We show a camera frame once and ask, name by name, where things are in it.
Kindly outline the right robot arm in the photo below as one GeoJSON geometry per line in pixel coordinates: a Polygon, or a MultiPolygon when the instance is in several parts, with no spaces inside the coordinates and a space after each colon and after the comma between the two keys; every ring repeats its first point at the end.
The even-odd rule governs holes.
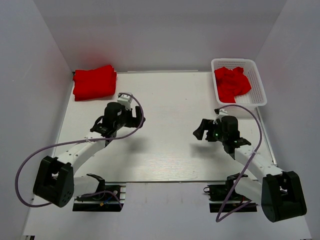
{"type": "Polygon", "coordinates": [[[235,116],[221,115],[215,120],[204,118],[193,135],[198,140],[221,142],[224,151],[244,166],[240,173],[227,177],[224,184],[226,195],[209,190],[211,201],[223,199],[217,222],[224,219],[220,214],[228,200],[236,200],[240,196],[241,204],[231,210],[232,213],[247,207],[251,202],[260,205],[264,215],[272,223],[304,216],[307,213],[298,174],[294,171],[284,171],[265,160],[247,139],[240,136],[235,116]]]}

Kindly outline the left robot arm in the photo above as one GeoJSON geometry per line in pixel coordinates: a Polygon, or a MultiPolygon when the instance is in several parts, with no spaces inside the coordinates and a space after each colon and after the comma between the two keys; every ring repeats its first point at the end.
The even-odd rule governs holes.
{"type": "Polygon", "coordinates": [[[76,177],[75,173],[96,153],[119,139],[118,130],[123,127],[138,130],[145,120],[140,104],[132,109],[129,103],[109,102],[83,140],[73,142],[72,148],[59,156],[41,160],[33,193],[60,208],[73,197],[103,198],[107,191],[102,177],[92,173],[76,177]]]}

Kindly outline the crumpled red t-shirt in basket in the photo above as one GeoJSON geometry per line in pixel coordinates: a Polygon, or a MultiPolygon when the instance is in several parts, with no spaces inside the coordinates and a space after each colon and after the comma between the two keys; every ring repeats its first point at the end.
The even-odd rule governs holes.
{"type": "Polygon", "coordinates": [[[235,103],[235,97],[245,95],[252,89],[243,67],[221,67],[214,71],[214,76],[218,98],[223,103],[235,103]]]}

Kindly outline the white plastic basket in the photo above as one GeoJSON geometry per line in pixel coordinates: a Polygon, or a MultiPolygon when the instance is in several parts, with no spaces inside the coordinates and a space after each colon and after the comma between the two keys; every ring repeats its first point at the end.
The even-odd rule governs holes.
{"type": "Polygon", "coordinates": [[[254,109],[256,107],[264,106],[267,104],[267,97],[264,91],[262,80],[256,63],[253,60],[245,58],[215,58],[211,61],[211,69],[215,97],[219,106],[224,106],[228,104],[238,104],[249,109],[254,109]],[[247,76],[251,85],[251,90],[247,94],[235,97],[235,103],[225,103],[219,100],[214,71],[222,67],[226,67],[230,70],[236,67],[244,68],[243,74],[247,76]]]}

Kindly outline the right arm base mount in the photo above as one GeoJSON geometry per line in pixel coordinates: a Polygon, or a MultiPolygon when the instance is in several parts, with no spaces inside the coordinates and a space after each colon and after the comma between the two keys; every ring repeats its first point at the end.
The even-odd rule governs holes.
{"type": "MultiPolygon", "coordinates": [[[[225,184],[209,184],[203,188],[203,192],[209,197],[209,212],[218,213],[229,190],[225,184]]],[[[229,197],[224,209],[222,210],[222,213],[228,213],[248,201],[248,198],[234,191],[229,197]]],[[[240,210],[237,210],[236,212],[255,213],[257,211],[257,204],[251,201],[248,205],[240,210]]]]}

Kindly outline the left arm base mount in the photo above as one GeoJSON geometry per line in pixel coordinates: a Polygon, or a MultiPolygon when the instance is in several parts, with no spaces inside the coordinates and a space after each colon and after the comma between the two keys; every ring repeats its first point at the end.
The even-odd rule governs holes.
{"type": "Polygon", "coordinates": [[[106,183],[105,191],[100,195],[90,197],[76,197],[73,202],[73,212],[116,212],[119,213],[125,203],[126,184],[125,183],[106,183]]]}

